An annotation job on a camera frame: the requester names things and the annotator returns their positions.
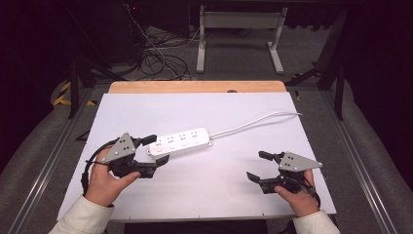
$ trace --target white surface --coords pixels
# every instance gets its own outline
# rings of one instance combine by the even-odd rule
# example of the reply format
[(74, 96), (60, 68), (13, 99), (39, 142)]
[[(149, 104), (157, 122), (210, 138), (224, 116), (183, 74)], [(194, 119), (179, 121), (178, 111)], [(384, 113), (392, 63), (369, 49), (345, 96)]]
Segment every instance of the white surface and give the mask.
[[(295, 112), (289, 93), (105, 95), (87, 144), (60, 208), (58, 219), (82, 194), (85, 160), (104, 143), (129, 132), (132, 137), (165, 136), (204, 127), (210, 134), (275, 111)], [(212, 147), (178, 155), (153, 178), (138, 179), (115, 202), (112, 220), (165, 221), (212, 218), (270, 218), (292, 215), (278, 194), (263, 194), (246, 172), (261, 178), (279, 174), (278, 165), (258, 151), (290, 151), (315, 159), (298, 116), (274, 116), (235, 133), (214, 138)], [(152, 162), (147, 146), (135, 159)], [(314, 170), (321, 208), (335, 208), (319, 169)]]

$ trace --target power strip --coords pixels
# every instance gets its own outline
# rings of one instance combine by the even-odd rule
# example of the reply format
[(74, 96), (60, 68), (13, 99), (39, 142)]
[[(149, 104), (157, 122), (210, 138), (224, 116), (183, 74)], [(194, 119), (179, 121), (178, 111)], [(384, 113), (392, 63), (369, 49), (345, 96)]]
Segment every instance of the power strip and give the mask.
[(206, 129), (198, 128), (182, 133), (160, 136), (156, 142), (149, 144), (148, 154), (153, 159), (169, 157), (207, 148), (212, 145)]

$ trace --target sleeve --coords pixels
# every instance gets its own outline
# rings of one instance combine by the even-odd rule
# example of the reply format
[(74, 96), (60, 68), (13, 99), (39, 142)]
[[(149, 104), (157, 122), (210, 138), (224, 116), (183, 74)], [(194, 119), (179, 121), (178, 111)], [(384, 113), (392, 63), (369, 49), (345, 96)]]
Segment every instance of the sleeve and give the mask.
[(55, 225), (50, 234), (100, 234), (106, 228), (114, 207), (102, 207), (81, 196)]
[(337, 226), (331, 221), (325, 211), (297, 217), (292, 221), (297, 234), (340, 234)]

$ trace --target black cable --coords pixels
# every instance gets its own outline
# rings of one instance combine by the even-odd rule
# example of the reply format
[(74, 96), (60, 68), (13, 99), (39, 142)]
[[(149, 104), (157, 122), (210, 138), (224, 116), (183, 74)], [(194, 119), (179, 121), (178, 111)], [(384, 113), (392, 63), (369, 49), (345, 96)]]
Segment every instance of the black cable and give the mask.
[(86, 161), (86, 166), (85, 166), (85, 171), (82, 173), (82, 187), (83, 187), (83, 195), (86, 195), (86, 192), (88, 192), (88, 188), (89, 188), (89, 168), (91, 167), (91, 165), (94, 163), (94, 158), (97, 156), (98, 153), (100, 153), (100, 151), (102, 151), (104, 148), (106, 148), (109, 145), (112, 145), (114, 143), (116, 143), (117, 139), (114, 140), (110, 140), (109, 142), (103, 144), (102, 146), (100, 146), (100, 148), (92, 155), (91, 159)]

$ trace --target human hand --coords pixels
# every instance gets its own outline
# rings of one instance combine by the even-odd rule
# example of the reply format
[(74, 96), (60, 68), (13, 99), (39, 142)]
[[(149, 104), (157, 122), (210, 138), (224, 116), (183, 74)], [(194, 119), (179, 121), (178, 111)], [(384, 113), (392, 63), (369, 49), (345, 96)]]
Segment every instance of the human hand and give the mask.
[[(96, 157), (97, 162), (101, 162), (111, 147), (108, 146), (100, 151)], [(108, 165), (94, 164), (90, 185), (85, 195), (86, 199), (102, 207), (111, 205), (124, 188), (140, 177), (139, 172), (134, 172), (117, 179), (109, 171)]]
[[(311, 170), (304, 172), (304, 178), (308, 181), (305, 181), (304, 183), (315, 187), (314, 176)], [(311, 215), (319, 211), (319, 205), (317, 204), (316, 198), (303, 190), (294, 194), (286, 190), (284, 187), (276, 186), (274, 191), (276, 191), (282, 198), (284, 198), (286, 202), (289, 203), (289, 206), (299, 217)]]

